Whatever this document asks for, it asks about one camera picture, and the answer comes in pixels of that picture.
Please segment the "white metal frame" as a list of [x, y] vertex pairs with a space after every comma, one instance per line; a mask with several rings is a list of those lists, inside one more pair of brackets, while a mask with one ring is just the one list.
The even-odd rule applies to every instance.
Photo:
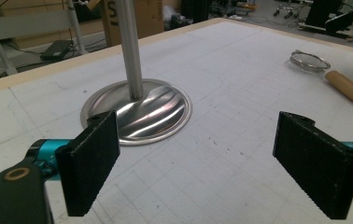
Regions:
[[[78, 24], [78, 16], [74, 7], [75, 0], [66, 0], [66, 9], [50, 12], [0, 17], [0, 40], [25, 35], [38, 35], [52, 31], [72, 28], [78, 42], [78, 52], [87, 54], [82, 42], [82, 33]], [[15, 65], [7, 57], [0, 43], [0, 58], [8, 75], [18, 73]]]

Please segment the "brown cardboard box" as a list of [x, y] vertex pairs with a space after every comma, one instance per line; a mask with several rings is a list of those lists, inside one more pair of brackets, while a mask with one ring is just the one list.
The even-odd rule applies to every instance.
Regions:
[[[106, 44], [109, 47], [121, 43], [117, 0], [101, 0], [100, 9]], [[156, 35], [164, 31], [162, 0], [132, 0], [138, 38]]]

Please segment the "office chair wheel base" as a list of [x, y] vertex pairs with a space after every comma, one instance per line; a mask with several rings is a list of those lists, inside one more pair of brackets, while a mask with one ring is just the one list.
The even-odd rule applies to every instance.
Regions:
[[297, 18], [299, 11], [300, 11], [301, 5], [295, 3], [295, 0], [286, 0], [285, 4], [279, 4], [275, 12], [273, 13], [274, 17], [277, 17], [281, 13], [284, 13], [284, 18]]

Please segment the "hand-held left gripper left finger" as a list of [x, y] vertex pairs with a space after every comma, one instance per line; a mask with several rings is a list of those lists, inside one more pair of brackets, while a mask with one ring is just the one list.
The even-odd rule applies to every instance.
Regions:
[[84, 217], [120, 155], [117, 113], [88, 119], [88, 127], [55, 151], [67, 214]]

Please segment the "white grid mat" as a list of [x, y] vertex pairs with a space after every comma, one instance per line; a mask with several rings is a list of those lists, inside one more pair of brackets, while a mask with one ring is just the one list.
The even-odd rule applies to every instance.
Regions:
[[[161, 142], [123, 147], [92, 210], [66, 214], [61, 185], [47, 185], [62, 224], [353, 224], [327, 218], [273, 157], [276, 122], [289, 111], [353, 141], [353, 103], [321, 75], [289, 63], [296, 49], [353, 80], [353, 50], [242, 22], [212, 20], [143, 39], [143, 74], [184, 90], [192, 115]], [[80, 110], [123, 80], [119, 48], [0, 79], [0, 172], [34, 141], [72, 138]]]

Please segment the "metal utensil stand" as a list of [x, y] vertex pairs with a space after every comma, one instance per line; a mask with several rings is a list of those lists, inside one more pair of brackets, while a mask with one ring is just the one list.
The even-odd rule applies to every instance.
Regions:
[[80, 120], [86, 127], [88, 118], [115, 111], [123, 146], [153, 144], [188, 123], [192, 102], [179, 87], [142, 77], [133, 0], [116, 0], [115, 5], [127, 79], [94, 93], [82, 107]]

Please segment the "flat black device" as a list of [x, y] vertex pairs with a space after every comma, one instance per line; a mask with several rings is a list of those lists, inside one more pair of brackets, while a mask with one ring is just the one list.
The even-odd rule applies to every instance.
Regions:
[[61, 61], [73, 47], [71, 40], [54, 41], [41, 55], [42, 61]]

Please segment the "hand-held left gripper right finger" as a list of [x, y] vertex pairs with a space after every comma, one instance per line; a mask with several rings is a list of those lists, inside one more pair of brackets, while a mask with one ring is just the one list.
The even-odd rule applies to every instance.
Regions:
[[273, 156], [330, 219], [345, 219], [353, 199], [353, 142], [340, 142], [312, 119], [281, 111]]

